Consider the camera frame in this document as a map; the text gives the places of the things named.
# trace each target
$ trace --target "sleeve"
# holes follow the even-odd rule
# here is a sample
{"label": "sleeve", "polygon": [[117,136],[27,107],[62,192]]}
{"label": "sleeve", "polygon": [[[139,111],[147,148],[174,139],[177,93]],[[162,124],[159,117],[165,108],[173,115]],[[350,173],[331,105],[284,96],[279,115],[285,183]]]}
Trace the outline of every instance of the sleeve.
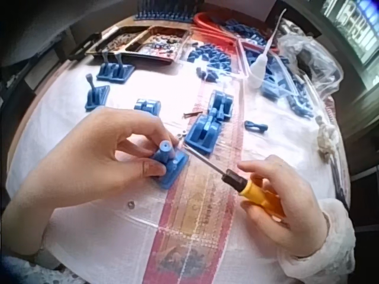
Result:
{"label": "sleeve", "polygon": [[336,199],[319,201],[329,225],[323,247],[310,257],[298,258],[278,249],[278,261],[288,277],[305,284],[343,283],[354,271],[355,234],[346,209]]}

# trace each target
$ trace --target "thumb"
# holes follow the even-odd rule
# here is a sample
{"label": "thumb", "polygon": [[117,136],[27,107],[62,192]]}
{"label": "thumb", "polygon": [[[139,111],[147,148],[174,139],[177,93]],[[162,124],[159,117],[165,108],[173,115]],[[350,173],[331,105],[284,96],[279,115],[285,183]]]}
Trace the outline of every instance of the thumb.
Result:
{"label": "thumb", "polygon": [[276,244],[283,247],[290,244],[291,232],[274,221],[263,208],[256,206],[249,201],[242,201],[241,207],[246,211],[248,219]]}
{"label": "thumb", "polygon": [[141,158],[127,162],[117,162],[117,171],[123,177],[123,184],[136,179],[148,176],[163,176],[166,173],[166,167],[152,159]]}

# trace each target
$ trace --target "glue bottle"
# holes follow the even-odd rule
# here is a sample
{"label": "glue bottle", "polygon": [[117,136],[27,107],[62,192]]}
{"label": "glue bottle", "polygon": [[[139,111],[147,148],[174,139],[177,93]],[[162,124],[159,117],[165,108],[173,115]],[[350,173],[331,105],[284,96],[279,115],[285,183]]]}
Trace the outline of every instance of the glue bottle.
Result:
{"label": "glue bottle", "polygon": [[286,10],[287,9],[284,9],[282,14],[280,14],[279,20],[277,22],[277,26],[275,27],[275,30],[272,33],[272,36],[270,37],[270,39],[267,41],[265,50],[263,51],[262,54],[258,56],[256,61],[250,65],[250,74],[248,77],[248,84],[250,88],[252,89],[259,89],[263,84],[263,81],[265,79],[265,74],[266,74],[267,61],[268,61],[267,53],[271,47],[272,41],[274,40],[274,36],[277,33],[279,23],[282,20],[282,16]]}

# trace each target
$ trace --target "dark floor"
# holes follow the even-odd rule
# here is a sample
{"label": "dark floor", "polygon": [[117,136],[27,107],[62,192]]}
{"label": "dark floor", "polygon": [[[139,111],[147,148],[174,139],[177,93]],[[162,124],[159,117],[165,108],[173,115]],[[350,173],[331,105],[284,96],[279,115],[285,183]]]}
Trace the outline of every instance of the dark floor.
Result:
{"label": "dark floor", "polygon": [[350,218],[355,227],[355,271],[349,284],[379,282],[379,173],[351,183]]}

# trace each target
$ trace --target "yellow screwdriver handle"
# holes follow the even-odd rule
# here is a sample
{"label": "yellow screwdriver handle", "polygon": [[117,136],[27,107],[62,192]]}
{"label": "yellow screwdriver handle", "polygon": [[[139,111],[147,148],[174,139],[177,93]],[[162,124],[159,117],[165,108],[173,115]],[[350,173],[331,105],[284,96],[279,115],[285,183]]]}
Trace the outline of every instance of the yellow screwdriver handle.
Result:
{"label": "yellow screwdriver handle", "polygon": [[263,207],[267,213],[279,219],[285,218],[283,207],[280,202],[280,197],[270,191],[264,191],[251,180],[248,181],[245,189],[241,191],[240,195],[246,197],[260,207]]}

